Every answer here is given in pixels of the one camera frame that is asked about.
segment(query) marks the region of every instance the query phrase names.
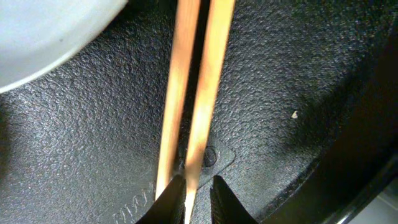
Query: round indentation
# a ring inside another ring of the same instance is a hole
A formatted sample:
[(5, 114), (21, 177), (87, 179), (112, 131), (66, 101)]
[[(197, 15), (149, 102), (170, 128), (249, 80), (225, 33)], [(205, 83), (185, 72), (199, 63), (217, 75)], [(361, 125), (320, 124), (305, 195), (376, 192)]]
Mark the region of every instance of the round indentation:
[(217, 162), (217, 154), (213, 146), (207, 146), (203, 157), (203, 167), (212, 167)]

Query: white plate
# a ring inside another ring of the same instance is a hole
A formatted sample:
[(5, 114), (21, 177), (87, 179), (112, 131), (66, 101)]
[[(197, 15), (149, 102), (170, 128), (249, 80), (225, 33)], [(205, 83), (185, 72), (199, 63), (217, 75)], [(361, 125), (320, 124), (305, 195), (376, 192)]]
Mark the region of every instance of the white plate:
[(0, 0), (0, 93), (60, 65), (93, 40), (127, 0)]

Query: chopstick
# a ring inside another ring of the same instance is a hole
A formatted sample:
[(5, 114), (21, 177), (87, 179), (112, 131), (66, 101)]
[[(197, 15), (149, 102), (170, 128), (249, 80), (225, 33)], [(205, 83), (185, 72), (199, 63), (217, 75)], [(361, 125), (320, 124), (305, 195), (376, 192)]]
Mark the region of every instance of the chopstick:
[(188, 152), (185, 160), (185, 178), (187, 180), (185, 223), (190, 222), (198, 188), (201, 164), (210, 131), (234, 4), (235, 0), (212, 0), (210, 2)]
[(195, 40), (200, 0), (179, 0), (170, 60), (166, 104), (160, 142), (156, 194), (159, 198), (169, 184), (177, 150), (185, 92)]

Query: wooden chopstick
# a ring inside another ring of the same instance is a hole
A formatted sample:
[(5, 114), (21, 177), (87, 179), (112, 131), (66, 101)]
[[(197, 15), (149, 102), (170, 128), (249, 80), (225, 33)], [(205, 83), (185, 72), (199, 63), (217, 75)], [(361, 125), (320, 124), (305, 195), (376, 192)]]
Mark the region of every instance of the wooden chopstick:
[(179, 0), (167, 84), (166, 104), (157, 169), (156, 194), (159, 198), (169, 184), (177, 148), (185, 92), (197, 27), (200, 0)]
[(188, 152), (185, 160), (185, 178), (187, 180), (185, 223), (190, 222), (198, 188), (234, 3), (235, 0), (212, 0), (210, 2)]

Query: white speck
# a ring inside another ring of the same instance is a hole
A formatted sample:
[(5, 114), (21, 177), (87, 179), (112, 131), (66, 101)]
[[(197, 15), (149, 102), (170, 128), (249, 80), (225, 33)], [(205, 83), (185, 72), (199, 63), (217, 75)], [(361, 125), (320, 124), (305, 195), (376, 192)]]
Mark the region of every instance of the white speck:
[(299, 116), (297, 116), (297, 111), (294, 111), (294, 113), (292, 114), (292, 118), (293, 119), (297, 119)]

